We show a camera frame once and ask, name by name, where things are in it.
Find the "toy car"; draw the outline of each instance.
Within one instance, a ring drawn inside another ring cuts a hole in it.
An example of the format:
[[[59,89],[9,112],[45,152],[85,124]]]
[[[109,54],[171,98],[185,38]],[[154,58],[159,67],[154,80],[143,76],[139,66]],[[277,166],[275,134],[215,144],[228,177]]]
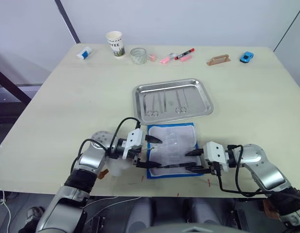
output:
[[[253,53],[252,52],[245,52],[242,56],[241,59],[239,59],[242,63],[248,63],[251,58],[253,58]]]

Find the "marker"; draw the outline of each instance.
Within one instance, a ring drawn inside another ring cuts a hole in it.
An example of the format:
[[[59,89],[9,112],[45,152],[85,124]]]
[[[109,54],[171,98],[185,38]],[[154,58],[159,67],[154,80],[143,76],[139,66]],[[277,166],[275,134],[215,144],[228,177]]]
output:
[[[183,54],[178,55],[177,57],[175,57],[175,60],[178,60],[179,58],[181,58],[181,57],[183,57],[183,56],[185,56],[185,55],[187,55],[187,54],[193,52],[194,50],[195,50],[195,49],[192,48],[192,49],[190,49],[189,51],[186,51],[186,52],[184,52]]]

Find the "table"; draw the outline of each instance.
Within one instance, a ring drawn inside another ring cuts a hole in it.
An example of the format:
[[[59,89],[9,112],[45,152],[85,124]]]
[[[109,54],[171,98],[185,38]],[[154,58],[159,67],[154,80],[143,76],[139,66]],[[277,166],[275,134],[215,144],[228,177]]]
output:
[[[76,54],[93,48],[86,60]],[[180,120],[193,122],[199,145],[257,144],[300,189],[300,89],[269,48],[195,47],[193,58],[162,66],[158,61],[132,64],[126,55],[116,58],[108,45],[77,44],[50,74],[0,146],[0,189],[54,194],[65,182],[81,142],[96,131],[114,132],[125,117],[133,116],[135,86],[185,78],[199,79],[214,106],[209,116]],[[187,46],[142,46],[162,59]],[[253,52],[248,64],[239,62]],[[206,62],[229,54],[231,62],[209,67]],[[127,122],[120,137],[134,129]],[[235,170],[223,174],[223,186],[235,189]],[[240,186],[257,188],[250,173],[240,169]],[[146,179],[146,171],[132,167],[120,177],[97,180],[91,195],[240,197],[221,192],[217,178]]]

